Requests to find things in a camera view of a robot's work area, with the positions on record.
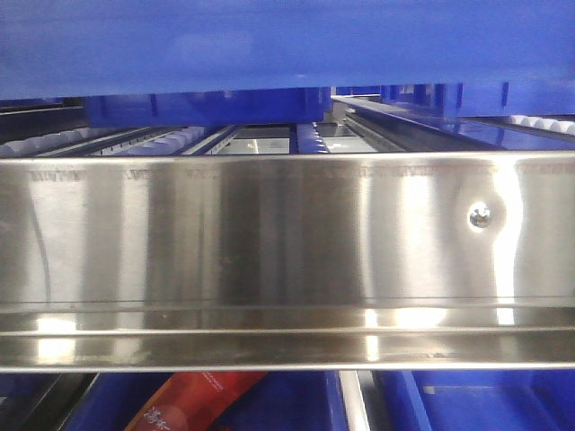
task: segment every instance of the blue plastic tray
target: blue plastic tray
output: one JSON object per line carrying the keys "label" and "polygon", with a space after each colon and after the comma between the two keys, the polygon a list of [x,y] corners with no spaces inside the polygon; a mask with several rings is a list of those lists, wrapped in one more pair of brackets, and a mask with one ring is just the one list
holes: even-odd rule
{"label": "blue plastic tray", "polygon": [[[66,431],[118,431],[170,374],[101,374]],[[233,431],[347,431],[334,372],[269,373],[217,419]]]}
{"label": "blue plastic tray", "polygon": [[347,431],[335,372],[280,372],[227,409],[215,429],[232,431]]}
{"label": "blue plastic tray", "polygon": [[189,92],[84,99],[92,127],[218,126],[320,121],[329,88]]}
{"label": "blue plastic tray", "polygon": [[571,431],[575,371],[378,373],[396,431]]}
{"label": "blue plastic tray", "polygon": [[575,81],[387,85],[381,97],[431,107],[444,117],[569,114],[575,112]]}

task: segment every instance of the stainless steel panel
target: stainless steel panel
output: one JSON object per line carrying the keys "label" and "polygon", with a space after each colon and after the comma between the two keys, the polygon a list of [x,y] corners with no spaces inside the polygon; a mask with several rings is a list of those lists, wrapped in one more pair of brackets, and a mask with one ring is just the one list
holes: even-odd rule
{"label": "stainless steel panel", "polygon": [[573,153],[2,161],[0,367],[572,366],[574,184]]}

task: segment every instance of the white roller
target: white roller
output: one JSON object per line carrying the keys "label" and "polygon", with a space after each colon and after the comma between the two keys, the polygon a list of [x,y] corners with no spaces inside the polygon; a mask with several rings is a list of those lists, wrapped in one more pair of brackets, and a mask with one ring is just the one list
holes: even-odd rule
{"label": "white roller", "polygon": [[527,118],[527,115],[512,115],[508,119],[508,123],[510,124],[522,124],[523,120]]}
{"label": "white roller", "polygon": [[7,145],[0,145],[0,157],[14,157],[14,150]]}
{"label": "white roller", "polygon": [[551,126],[550,130],[557,133],[567,133],[571,126],[575,126],[573,121],[557,121]]}
{"label": "white roller", "polygon": [[523,121],[521,121],[521,126],[533,128],[538,120],[540,120],[539,117],[525,117]]}
{"label": "white roller", "polygon": [[540,128],[542,130],[551,130],[551,127],[556,122],[557,122],[556,119],[539,119],[538,121],[535,122],[534,127]]}
{"label": "white roller", "polygon": [[27,155],[36,151],[36,146],[30,141],[12,141],[6,142],[4,145],[12,148],[14,155]]}

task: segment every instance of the metal rail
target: metal rail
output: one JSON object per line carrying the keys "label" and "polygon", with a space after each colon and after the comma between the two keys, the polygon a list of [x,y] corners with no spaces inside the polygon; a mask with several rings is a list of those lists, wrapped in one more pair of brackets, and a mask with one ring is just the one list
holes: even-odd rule
{"label": "metal rail", "polygon": [[575,154],[0,162],[0,368],[575,365]]}

